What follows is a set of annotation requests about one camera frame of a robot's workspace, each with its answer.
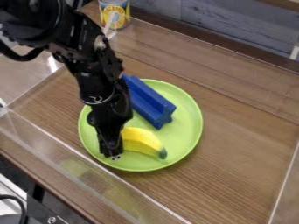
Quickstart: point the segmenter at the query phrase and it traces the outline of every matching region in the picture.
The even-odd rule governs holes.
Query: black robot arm
[[[133,118],[133,108],[127,84],[121,78],[122,59],[101,27],[66,0],[0,2],[5,36],[34,48],[22,56],[0,41],[0,53],[13,60],[29,61],[46,50],[66,64],[79,83],[81,99],[93,108],[89,123],[98,131],[101,152],[118,158],[123,152],[121,130]]]

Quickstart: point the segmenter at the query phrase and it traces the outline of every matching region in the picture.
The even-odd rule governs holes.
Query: yellow can
[[[102,26],[107,25],[110,15],[115,12],[110,28],[127,27],[131,22],[130,0],[98,0],[98,2]]]

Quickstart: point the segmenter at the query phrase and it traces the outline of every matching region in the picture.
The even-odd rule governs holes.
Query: blue block
[[[130,89],[134,110],[161,129],[174,120],[175,105],[137,76],[123,75],[123,79]]]

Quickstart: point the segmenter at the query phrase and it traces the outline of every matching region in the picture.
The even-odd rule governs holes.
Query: plate
[[[79,116],[79,138],[89,153],[103,164],[125,171],[150,172],[179,162],[193,151],[202,137],[202,110],[191,96],[175,85],[159,80],[143,80],[145,83],[177,106],[173,122],[158,130],[134,111],[134,119],[127,127],[151,130],[167,149],[167,159],[151,157],[143,153],[126,150],[119,160],[106,158],[99,153],[99,140],[95,128],[87,123],[90,106],[85,106]]]

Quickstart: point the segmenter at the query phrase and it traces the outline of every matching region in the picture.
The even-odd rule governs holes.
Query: banana
[[[150,130],[125,127],[122,137],[126,151],[138,151],[162,159],[167,158],[167,150],[163,143]]]

